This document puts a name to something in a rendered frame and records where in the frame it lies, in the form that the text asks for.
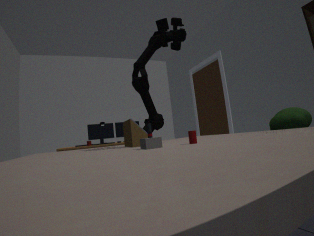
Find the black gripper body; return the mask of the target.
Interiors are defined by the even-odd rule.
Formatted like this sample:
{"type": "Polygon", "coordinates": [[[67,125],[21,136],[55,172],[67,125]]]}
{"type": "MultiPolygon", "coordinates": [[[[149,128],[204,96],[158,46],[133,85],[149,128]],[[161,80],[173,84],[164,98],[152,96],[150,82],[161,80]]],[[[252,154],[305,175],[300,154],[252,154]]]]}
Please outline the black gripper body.
{"type": "Polygon", "coordinates": [[[172,42],[174,42],[174,43],[172,43],[172,42],[170,43],[170,48],[172,50],[175,50],[175,51],[179,51],[181,49],[181,45],[178,42],[178,40],[175,40],[175,34],[174,34],[174,31],[177,30],[177,27],[181,26],[181,24],[182,24],[181,18],[172,17],[171,18],[171,25],[173,26],[173,30],[166,31],[166,32],[172,33],[172,36],[173,36],[172,42]]]}

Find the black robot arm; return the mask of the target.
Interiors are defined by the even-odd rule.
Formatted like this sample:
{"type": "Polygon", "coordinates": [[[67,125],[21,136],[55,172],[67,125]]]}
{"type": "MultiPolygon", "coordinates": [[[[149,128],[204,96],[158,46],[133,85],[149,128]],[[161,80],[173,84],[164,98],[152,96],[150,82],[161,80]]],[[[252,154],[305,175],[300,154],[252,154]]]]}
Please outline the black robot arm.
{"type": "MultiPolygon", "coordinates": [[[[148,121],[151,124],[152,132],[154,130],[159,130],[164,125],[164,119],[162,114],[157,113],[152,98],[149,93],[149,82],[148,75],[145,70],[145,65],[148,60],[152,57],[154,52],[159,48],[167,47],[168,42],[173,40],[173,35],[170,32],[166,32],[169,29],[167,18],[160,19],[155,21],[158,31],[154,32],[153,36],[150,37],[148,46],[145,51],[141,54],[139,59],[133,64],[133,73],[132,73],[132,86],[140,94],[142,101],[145,105],[145,108],[148,112],[148,119],[145,119],[145,126],[143,129],[147,132],[148,121]],[[141,74],[141,77],[138,77],[138,74],[141,74]]],[[[186,40],[186,31],[183,28],[174,31],[175,40],[184,42],[186,40]]]]}

